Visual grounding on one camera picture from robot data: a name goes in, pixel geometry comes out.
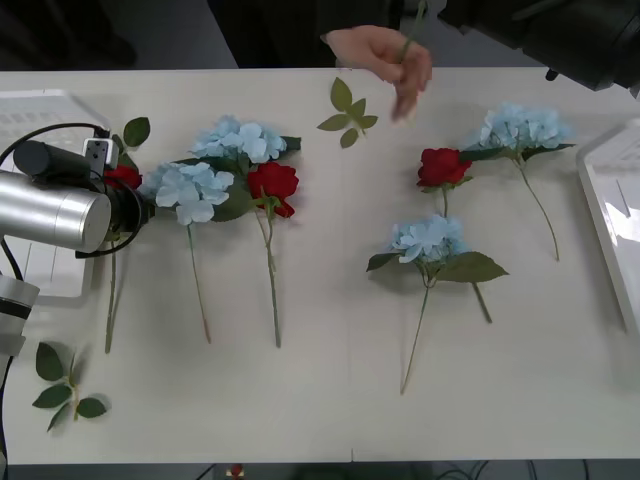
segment green stem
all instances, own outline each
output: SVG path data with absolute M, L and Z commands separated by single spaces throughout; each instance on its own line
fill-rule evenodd
M 422 319 L 424 318 L 424 309 L 427 306 L 427 299 L 429 298 L 429 288 L 424 293 L 424 300 L 422 301 L 422 310 L 420 311 L 420 321 L 418 322 L 418 329 L 416 330 L 416 338 L 413 340 L 413 349 L 411 350 L 411 357 L 409 358 L 409 366 L 407 367 L 407 374 L 404 377 L 402 388 L 400 389 L 400 395 L 404 395 L 409 383 L 409 375 L 411 375 L 411 367 L 413 366 L 413 356 L 416 353 L 416 346 L 418 345 L 418 337 L 420 336 L 420 328 L 422 327 Z
M 398 55 L 398 63 L 404 62 L 407 53 L 409 52 L 409 47 L 411 47 L 411 43 L 413 39 L 418 34 L 418 27 L 422 23 L 422 18 L 424 17 L 425 12 L 427 11 L 427 0 L 420 0 L 420 4 L 418 5 L 418 15 L 416 16 L 416 21 L 413 22 L 413 27 L 411 27 L 411 33 L 407 38 L 407 41 L 404 43 L 402 50 L 400 51 L 400 55 Z
M 111 248 L 114 248 L 114 243 L 111 242 Z M 107 315 L 107 337 L 104 344 L 104 353 L 107 355 L 111 352 L 111 343 L 113 342 L 113 325 L 115 322 L 113 312 L 113 302 L 116 296 L 116 254 L 111 254 L 111 295 L 109 297 L 109 314 Z
M 484 298 L 482 297 L 480 287 L 477 283 L 472 283 L 471 285 L 473 286 L 473 291 L 476 292 L 476 297 L 478 297 L 478 302 L 480 303 L 480 308 L 482 309 L 484 318 L 487 320 L 487 323 L 493 323 L 491 314 L 489 313 L 489 309 L 487 308 L 487 304 L 484 302 Z
M 442 198 L 444 199 L 444 218 L 449 213 L 449 198 L 447 197 L 447 189 L 442 187 Z
M 71 383 L 69 383 L 69 386 L 73 390 L 73 421 L 77 422 L 78 421 L 78 405 L 80 404 L 80 396 L 78 395 L 78 388 L 75 385 L 71 385 Z
M 524 180 L 525 185 L 527 186 L 527 188 L 529 188 L 529 191 L 531 192 L 531 195 L 533 195 L 533 198 L 535 198 L 538 206 L 540 207 L 540 210 L 542 210 L 542 214 L 544 215 L 544 218 L 547 221 L 547 225 L 549 225 L 549 230 L 551 230 L 551 236 L 553 237 L 553 244 L 556 247 L 556 261 L 559 262 L 560 261 L 560 251 L 558 250 L 558 240 L 556 239 L 556 232 L 554 232 L 554 230 L 553 230 L 553 225 L 551 225 L 551 220 L 549 220 L 549 215 L 547 215 L 547 212 L 545 211 L 544 207 L 542 206 L 542 203 L 540 203 L 540 199 L 536 195 L 536 192 L 534 192 L 533 188 L 531 188 L 531 184 L 529 183 L 529 180 L 527 179 L 527 175 L 524 173 L 524 168 L 518 163 L 517 160 L 514 160 L 514 163 L 515 163 L 516 167 L 518 167 L 518 170 L 520 170 L 520 173 L 522 174 L 522 179 Z
M 198 271 L 196 270 L 196 257 L 193 253 L 193 237 L 191 235 L 191 225 L 187 227 L 187 234 L 189 236 L 189 249 L 191 250 L 191 263 L 193 264 L 193 276 L 196 278 L 196 289 L 198 290 L 198 302 L 200 302 L 200 312 L 202 313 L 202 325 L 204 326 L 204 335 L 207 338 L 207 343 L 211 345 L 211 334 L 209 333 L 209 324 L 207 323 L 207 317 L 204 314 L 204 305 L 202 304 L 202 295 L 200 293 L 200 281 L 198 280 Z
M 273 241 L 273 219 L 272 219 L 272 210 L 270 208 L 266 208 L 267 214 L 267 224 L 269 226 L 269 234 L 262 225 L 262 221 L 260 220 L 260 215 L 256 210 L 256 219 L 260 224 L 260 231 L 262 232 L 262 238 L 264 238 L 264 245 L 267 248 L 267 264 L 269 266 L 269 280 L 271 282 L 271 304 L 273 305 L 273 325 L 275 329 L 276 336 L 276 346 L 280 348 L 282 346 L 282 339 L 280 336 L 280 322 L 278 321 L 278 300 L 276 296 L 276 276 L 275 276 L 275 262 L 273 260 L 273 253 L 271 252 L 271 242 Z

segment black camera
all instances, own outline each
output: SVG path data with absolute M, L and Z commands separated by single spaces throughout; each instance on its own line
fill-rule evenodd
M 449 0 L 439 17 L 522 49 L 550 80 L 640 87 L 640 0 Z

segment gray floor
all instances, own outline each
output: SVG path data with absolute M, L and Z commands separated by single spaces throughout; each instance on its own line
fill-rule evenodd
M 138 69 L 236 68 L 220 29 L 205 0 L 104 0 L 116 30 L 136 48 Z M 419 41 L 432 53 L 436 66 L 537 66 L 520 52 L 510 50 L 477 33 L 462 36 L 438 22 L 435 13 L 446 0 L 431 0 L 431 15 Z M 403 30 L 410 22 L 403 24 Z M 471 471 L 475 462 L 458 463 Z M 580 461 L 538 461 L 540 480 L 583 480 Z M 207 465 L 12 467 L 11 480 L 195 480 Z M 227 466 L 219 466 L 204 480 L 223 479 Z M 359 466 L 252 465 L 247 480 L 429 480 L 451 464 L 384 464 Z M 591 480 L 637 480 L 640 461 L 590 461 Z M 527 464 L 491 462 L 481 480 L 534 478 Z

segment blue hydrangea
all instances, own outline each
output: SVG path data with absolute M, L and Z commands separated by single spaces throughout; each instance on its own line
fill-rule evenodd
M 462 239 L 462 224 L 454 218 L 440 215 L 421 223 L 395 225 L 391 246 L 404 252 L 400 263 L 416 259 L 446 261 L 449 257 L 470 251 Z
M 257 123 L 241 124 L 230 115 L 223 116 L 213 130 L 202 131 L 191 153 L 197 158 L 235 157 L 245 153 L 253 163 L 277 159 L 287 149 L 284 139 Z
M 209 164 L 197 165 L 165 163 L 142 177 L 138 191 L 158 207 L 176 206 L 178 223 L 210 221 L 214 206 L 229 199 L 227 188 L 233 185 L 234 177 L 228 172 L 215 172 Z
M 556 110 L 527 108 L 503 103 L 498 111 L 490 111 L 484 127 L 472 137 L 471 150 L 510 148 L 558 148 L 572 135 L 571 127 L 560 119 Z

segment red object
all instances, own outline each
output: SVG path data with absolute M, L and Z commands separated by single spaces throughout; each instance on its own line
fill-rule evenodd
M 117 178 L 134 190 L 142 184 L 142 175 L 140 175 L 135 168 L 125 167 L 124 165 L 119 166 L 115 170 L 104 171 L 104 181 L 107 185 L 113 188 L 123 188 L 118 182 L 109 180 L 110 178 Z
M 296 169 L 283 167 L 275 162 L 263 163 L 255 172 L 249 172 L 247 182 L 253 198 L 262 198 L 262 192 L 268 197 L 277 197 L 282 204 L 275 209 L 281 217 L 291 217 L 296 211 L 286 200 L 296 193 L 298 188 Z
M 231 478 L 233 478 L 233 480 L 238 480 L 238 478 L 243 476 L 242 474 L 244 473 L 244 467 L 241 464 L 236 463 L 231 467 L 229 471 L 231 473 Z
M 440 187 L 445 183 L 455 185 L 471 167 L 471 161 L 460 162 L 460 152 L 450 148 L 427 149 L 422 152 L 422 167 L 418 170 L 420 187 Z

